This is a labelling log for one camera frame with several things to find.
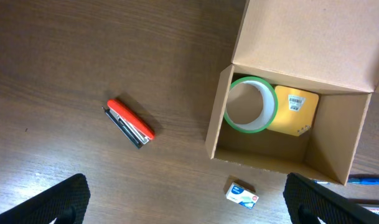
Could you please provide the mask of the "yellow sticky note pad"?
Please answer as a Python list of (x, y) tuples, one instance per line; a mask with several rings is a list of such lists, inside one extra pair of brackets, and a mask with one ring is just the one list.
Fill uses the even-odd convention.
[(282, 85), (275, 86), (274, 90), (278, 110), (267, 129), (292, 136), (300, 136), (310, 130), (319, 95)]

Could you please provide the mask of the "blue white staples box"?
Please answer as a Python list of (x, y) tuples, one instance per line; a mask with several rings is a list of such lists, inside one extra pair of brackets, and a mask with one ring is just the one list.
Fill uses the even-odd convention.
[(226, 199), (250, 210), (255, 206), (259, 199), (259, 196), (257, 196), (254, 192), (234, 182), (232, 182), (228, 188), (225, 196)]

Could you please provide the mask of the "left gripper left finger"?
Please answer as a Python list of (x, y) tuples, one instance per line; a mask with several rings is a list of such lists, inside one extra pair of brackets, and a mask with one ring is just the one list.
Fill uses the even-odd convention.
[(75, 174), (0, 214), (4, 223), (82, 223), (91, 197), (87, 179)]

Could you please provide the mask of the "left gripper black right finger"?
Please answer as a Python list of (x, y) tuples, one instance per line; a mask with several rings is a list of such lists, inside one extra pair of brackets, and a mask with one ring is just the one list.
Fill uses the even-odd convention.
[(379, 223), (379, 215), (298, 173), (287, 175), (283, 196), (292, 223)]

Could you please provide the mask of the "red black stapler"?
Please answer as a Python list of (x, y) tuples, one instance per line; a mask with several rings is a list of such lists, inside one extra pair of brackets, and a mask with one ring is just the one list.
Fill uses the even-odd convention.
[(122, 101), (110, 99), (106, 105), (107, 108), (102, 107), (105, 115), (137, 149), (154, 140), (155, 132)]

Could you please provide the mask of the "green tape roll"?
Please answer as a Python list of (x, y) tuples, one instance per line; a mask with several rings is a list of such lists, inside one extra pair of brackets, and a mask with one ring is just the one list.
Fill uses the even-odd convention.
[(267, 81), (243, 77), (230, 85), (224, 118), (241, 133), (258, 133), (272, 123), (277, 110), (276, 93)]

